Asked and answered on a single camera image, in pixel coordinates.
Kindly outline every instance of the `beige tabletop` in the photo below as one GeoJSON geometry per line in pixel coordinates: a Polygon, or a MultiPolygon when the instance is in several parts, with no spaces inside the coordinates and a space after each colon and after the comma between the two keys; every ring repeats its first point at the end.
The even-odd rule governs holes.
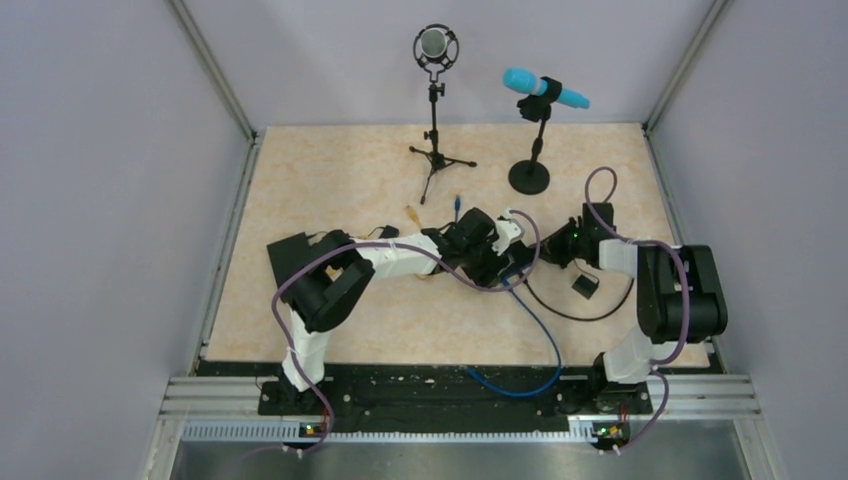
{"type": "MultiPolygon", "coordinates": [[[[529,213],[547,236],[581,212],[586,176],[600,165],[616,169],[615,223],[625,235],[671,241],[671,232],[646,144],[638,124],[549,125],[540,157],[550,187],[525,196],[507,182],[517,160],[529,157],[535,124],[440,127],[440,150],[478,162],[454,165],[433,178],[419,205],[429,171],[409,145],[427,149],[423,125],[268,128],[206,352],[208,360],[281,361],[286,341],[271,314],[275,283],[266,245],[298,232],[342,229],[364,236],[390,224],[401,235],[417,231],[405,212],[412,205],[425,227],[453,220],[456,194],[463,211],[478,207],[492,217],[506,208],[529,213]]],[[[593,199],[611,185],[599,175],[593,199]]],[[[528,228],[525,242],[532,244],[528,228]]],[[[540,262],[531,283],[543,300],[574,315],[603,313],[618,303],[627,278],[595,272],[599,290],[586,300],[571,289],[578,275],[540,262]]],[[[636,325],[630,295],[615,315],[595,323],[556,317],[518,294],[557,340],[567,365],[589,365],[636,325]]],[[[544,333],[507,293],[474,291],[441,274],[371,283],[350,317],[334,331],[328,362],[405,364],[555,364],[544,333]]],[[[706,366],[702,345],[689,345],[677,365],[706,366]]]]}

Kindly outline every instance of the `blue microphone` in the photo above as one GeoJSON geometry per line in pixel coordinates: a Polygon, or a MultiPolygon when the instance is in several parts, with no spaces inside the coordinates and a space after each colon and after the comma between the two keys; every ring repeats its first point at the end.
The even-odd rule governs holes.
{"type": "MultiPolygon", "coordinates": [[[[503,83],[504,87],[526,95],[541,96],[548,89],[548,82],[544,79],[536,78],[536,75],[523,68],[507,69],[504,72],[503,83]]],[[[589,108],[588,98],[567,88],[562,89],[562,93],[559,94],[559,98],[556,101],[572,108],[589,108]]]]}

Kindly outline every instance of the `gray floor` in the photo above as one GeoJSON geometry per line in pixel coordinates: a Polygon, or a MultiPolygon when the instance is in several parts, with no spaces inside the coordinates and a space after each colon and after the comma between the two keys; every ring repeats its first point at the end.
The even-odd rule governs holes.
{"type": "Polygon", "coordinates": [[[620,458],[581,444],[337,444],[302,461],[250,443],[183,443],[174,480],[748,479],[732,422],[660,423],[620,458]]]}

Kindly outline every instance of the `round microphone base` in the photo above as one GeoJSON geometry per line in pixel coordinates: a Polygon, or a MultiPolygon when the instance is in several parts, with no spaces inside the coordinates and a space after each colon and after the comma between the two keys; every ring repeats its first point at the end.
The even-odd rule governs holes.
{"type": "Polygon", "coordinates": [[[509,184],[525,195],[537,195],[551,183],[551,174],[539,162],[522,160],[509,169],[509,184]]]}

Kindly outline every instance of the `blue cable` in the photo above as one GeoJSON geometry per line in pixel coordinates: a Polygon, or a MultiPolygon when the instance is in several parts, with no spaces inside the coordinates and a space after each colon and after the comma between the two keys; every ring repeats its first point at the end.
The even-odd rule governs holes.
{"type": "MultiPolygon", "coordinates": [[[[509,284],[506,279],[503,279],[503,283],[504,283],[504,285],[509,284]]],[[[548,331],[548,328],[545,327],[545,324],[542,323],[542,320],[539,319],[538,315],[536,315],[533,312],[533,310],[530,310],[530,307],[528,307],[527,304],[525,304],[524,301],[521,300],[521,297],[519,297],[518,294],[515,293],[514,290],[510,290],[509,293],[511,293],[513,298],[515,298],[515,301],[517,301],[519,303],[519,305],[524,307],[524,310],[526,310],[527,313],[529,313],[530,316],[533,317],[533,320],[535,320],[536,323],[538,323],[539,326],[542,327],[542,331],[545,332],[545,335],[547,335],[548,340],[551,341],[551,345],[553,345],[554,352],[556,352],[556,355],[557,355],[557,369],[556,369],[556,372],[554,372],[554,376],[551,377],[551,379],[548,380],[547,383],[545,383],[544,385],[542,385],[541,387],[539,387],[535,390],[531,390],[529,392],[510,392],[509,390],[504,390],[504,389],[502,389],[498,386],[492,385],[491,383],[487,382],[486,379],[484,379],[479,373],[477,373],[476,370],[474,370],[471,367],[468,367],[467,371],[468,371],[468,374],[471,375],[471,378],[480,382],[481,385],[483,385],[484,387],[488,388],[489,390],[492,390],[493,392],[499,393],[499,394],[501,394],[505,397],[512,397],[512,398],[533,397],[533,396],[538,395],[538,394],[544,392],[545,390],[551,388],[551,386],[554,383],[556,383],[557,380],[559,380],[559,376],[562,373],[562,357],[559,354],[559,348],[556,345],[556,341],[554,340],[553,335],[551,335],[551,332],[548,331]]]]}

